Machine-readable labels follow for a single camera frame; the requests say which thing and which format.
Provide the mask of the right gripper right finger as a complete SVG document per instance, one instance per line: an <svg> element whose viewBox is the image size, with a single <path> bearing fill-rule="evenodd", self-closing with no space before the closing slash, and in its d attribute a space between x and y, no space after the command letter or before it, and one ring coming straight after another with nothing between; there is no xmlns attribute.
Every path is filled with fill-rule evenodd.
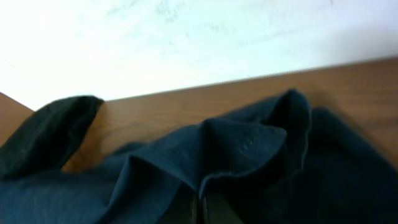
<svg viewBox="0 0 398 224"><path fill-rule="evenodd" d="M243 224L221 194L208 194L202 200L204 224Z"/></svg>

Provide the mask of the navy blue shorts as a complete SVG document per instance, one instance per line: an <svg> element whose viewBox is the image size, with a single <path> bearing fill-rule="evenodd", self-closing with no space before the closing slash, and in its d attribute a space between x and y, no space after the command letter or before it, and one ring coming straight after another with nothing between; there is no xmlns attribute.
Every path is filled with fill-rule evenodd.
<svg viewBox="0 0 398 224"><path fill-rule="evenodd" d="M295 90L131 142L79 173L1 180L2 223L175 223L221 194L243 223L396 223L397 171Z"/></svg>

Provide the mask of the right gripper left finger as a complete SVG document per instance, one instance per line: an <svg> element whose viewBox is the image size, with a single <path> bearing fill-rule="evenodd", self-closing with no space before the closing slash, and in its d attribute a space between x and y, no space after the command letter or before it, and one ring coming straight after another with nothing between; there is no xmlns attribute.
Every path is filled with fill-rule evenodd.
<svg viewBox="0 0 398 224"><path fill-rule="evenodd" d="M196 195L183 196L177 202L175 223L194 224L197 222L198 199Z"/></svg>

